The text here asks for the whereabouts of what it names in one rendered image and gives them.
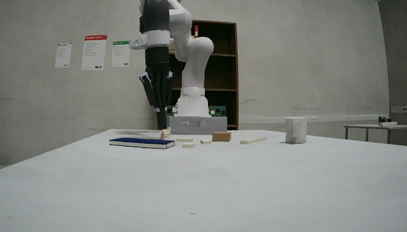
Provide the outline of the brown rectangular box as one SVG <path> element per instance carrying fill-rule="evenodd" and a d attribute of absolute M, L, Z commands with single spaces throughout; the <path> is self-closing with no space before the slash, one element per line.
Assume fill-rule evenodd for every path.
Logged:
<path fill-rule="evenodd" d="M 231 132 L 212 133 L 212 142 L 229 142 L 231 140 Z"/>

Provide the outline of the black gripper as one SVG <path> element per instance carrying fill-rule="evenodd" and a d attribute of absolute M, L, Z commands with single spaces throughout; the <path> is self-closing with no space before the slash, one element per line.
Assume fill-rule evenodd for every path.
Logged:
<path fill-rule="evenodd" d="M 158 129 L 167 129 L 165 111 L 171 102 L 173 83 L 176 77 L 176 73 L 172 73 L 168 65 L 169 48 L 145 49 L 145 61 L 146 70 L 139 79 L 144 86 L 150 106 L 153 106 L 156 112 Z"/>

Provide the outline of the grey mug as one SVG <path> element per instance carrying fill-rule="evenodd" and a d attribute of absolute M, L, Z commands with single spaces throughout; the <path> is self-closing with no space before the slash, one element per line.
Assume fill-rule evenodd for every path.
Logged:
<path fill-rule="evenodd" d="M 306 143 L 307 118 L 286 118 L 286 143 Z"/>

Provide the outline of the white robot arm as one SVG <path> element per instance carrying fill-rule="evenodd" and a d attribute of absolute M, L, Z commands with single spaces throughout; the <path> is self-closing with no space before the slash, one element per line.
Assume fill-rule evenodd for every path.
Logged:
<path fill-rule="evenodd" d="M 131 41 L 129 48 L 141 50 L 166 47 L 174 42 L 175 57 L 181 62 L 187 62 L 182 71 L 181 96 L 175 106 L 178 114 L 174 116 L 211 117 L 205 97 L 204 71 L 214 49 L 213 42 L 206 37 L 192 39 L 192 17 L 180 4 L 181 0 L 140 2 L 142 16 L 139 18 L 139 31 L 142 36 Z"/>

